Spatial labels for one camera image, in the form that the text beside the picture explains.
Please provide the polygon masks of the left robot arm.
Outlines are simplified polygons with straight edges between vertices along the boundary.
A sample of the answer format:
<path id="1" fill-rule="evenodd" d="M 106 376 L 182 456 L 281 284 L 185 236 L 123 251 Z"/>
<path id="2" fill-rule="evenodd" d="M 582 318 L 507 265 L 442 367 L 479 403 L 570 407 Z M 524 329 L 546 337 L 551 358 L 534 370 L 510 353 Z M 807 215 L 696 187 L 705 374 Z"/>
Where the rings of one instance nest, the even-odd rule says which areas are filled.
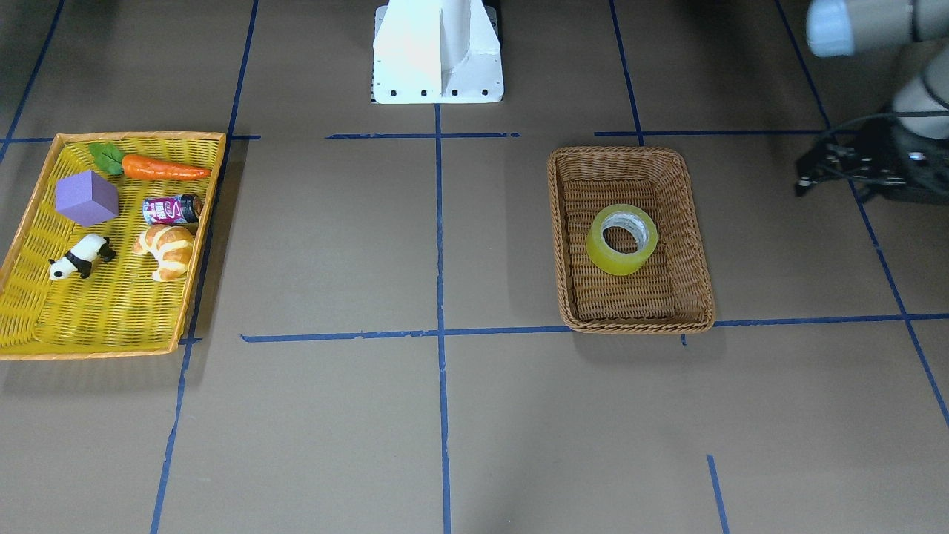
<path id="1" fill-rule="evenodd" d="M 810 51 L 821 58 L 947 37 L 945 1 L 813 1 Z M 861 187 L 863 202 L 945 205 L 948 148 L 947 51 L 915 75 L 881 111 L 821 132 L 796 161 L 794 193 L 831 180 Z"/>

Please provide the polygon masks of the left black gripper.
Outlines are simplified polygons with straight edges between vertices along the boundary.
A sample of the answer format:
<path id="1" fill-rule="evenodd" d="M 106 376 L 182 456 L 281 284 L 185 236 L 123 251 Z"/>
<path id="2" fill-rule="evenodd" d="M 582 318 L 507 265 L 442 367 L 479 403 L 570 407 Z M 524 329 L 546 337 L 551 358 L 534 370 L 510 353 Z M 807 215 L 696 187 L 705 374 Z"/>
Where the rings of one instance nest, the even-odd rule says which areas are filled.
<path id="1" fill-rule="evenodd" d="M 852 139 L 852 148 L 817 142 L 796 161 L 794 196 L 828 180 L 856 176 L 859 202 L 875 197 L 891 202 L 948 204 L 946 139 L 930 139 L 909 131 L 897 117 L 869 119 Z"/>

